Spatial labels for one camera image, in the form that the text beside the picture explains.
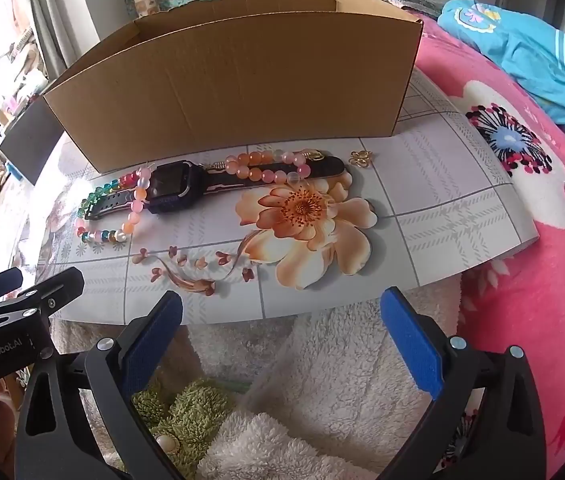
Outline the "gold flower brooch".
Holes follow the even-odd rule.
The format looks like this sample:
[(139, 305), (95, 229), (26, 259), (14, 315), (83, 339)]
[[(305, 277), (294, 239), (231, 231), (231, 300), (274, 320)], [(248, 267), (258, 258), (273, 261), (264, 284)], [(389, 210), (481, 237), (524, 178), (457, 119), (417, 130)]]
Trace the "gold flower brooch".
[(349, 155), (348, 163), (358, 168), (369, 168), (372, 165), (373, 154), (371, 151), (361, 150), (352, 151)]

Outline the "brown cardboard box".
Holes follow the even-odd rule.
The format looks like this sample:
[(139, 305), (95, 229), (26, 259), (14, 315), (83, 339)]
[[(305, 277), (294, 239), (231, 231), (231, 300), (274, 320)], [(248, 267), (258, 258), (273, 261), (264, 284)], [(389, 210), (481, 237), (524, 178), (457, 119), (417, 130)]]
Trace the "brown cardboard box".
[(383, 0), (204, 0), (138, 18), (44, 98), (100, 172), (191, 153), (389, 136), (420, 18)]

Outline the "floral plaid table mat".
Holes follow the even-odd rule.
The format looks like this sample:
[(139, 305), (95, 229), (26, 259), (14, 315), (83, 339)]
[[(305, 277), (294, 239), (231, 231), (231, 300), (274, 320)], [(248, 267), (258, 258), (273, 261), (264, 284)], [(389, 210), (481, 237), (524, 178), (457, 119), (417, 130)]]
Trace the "floral plaid table mat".
[[(316, 151), (344, 174), (302, 188), (221, 192), (175, 214), (143, 214), (133, 234), (104, 241), (122, 214), (77, 236), (80, 198), (64, 188), (47, 221), (36, 278), (70, 266), (83, 295), (67, 321), (122, 325), (163, 292), (182, 296), (188, 324), (280, 318), (355, 304), (392, 286), (409, 290), (515, 254), (536, 242), (531, 214), (488, 148), (442, 90), (412, 74), (389, 138), (331, 139)], [(363, 169), (352, 151), (373, 154)]]

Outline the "green fluffy cloth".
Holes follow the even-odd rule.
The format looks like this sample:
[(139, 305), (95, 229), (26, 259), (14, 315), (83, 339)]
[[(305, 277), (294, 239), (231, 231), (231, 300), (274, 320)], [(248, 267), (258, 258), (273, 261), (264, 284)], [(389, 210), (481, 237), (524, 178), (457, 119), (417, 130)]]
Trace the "green fluffy cloth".
[(220, 426), (250, 387), (250, 382), (202, 377), (172, 393), (153, 380), (132, 395), (132, 403), (156, 440), (174, 442), (165, 454), (179, 474), (194, 479)]

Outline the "black pink smart watch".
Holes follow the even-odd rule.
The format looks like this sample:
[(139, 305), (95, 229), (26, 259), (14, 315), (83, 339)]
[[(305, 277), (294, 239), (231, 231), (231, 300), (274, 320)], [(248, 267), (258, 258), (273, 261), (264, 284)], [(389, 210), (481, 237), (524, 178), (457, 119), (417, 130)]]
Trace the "black pink smart watch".
[(260, 185), (294, 184), (343, 174), (345, 163), (321, 151), (252, 151), (222, 162), (196, 164), (183, 159), (141, 167), (97, 186), (81, 200), (77, 217), (98, 220), (125, 208), (153, 214), (192, 206), (201, 197)]

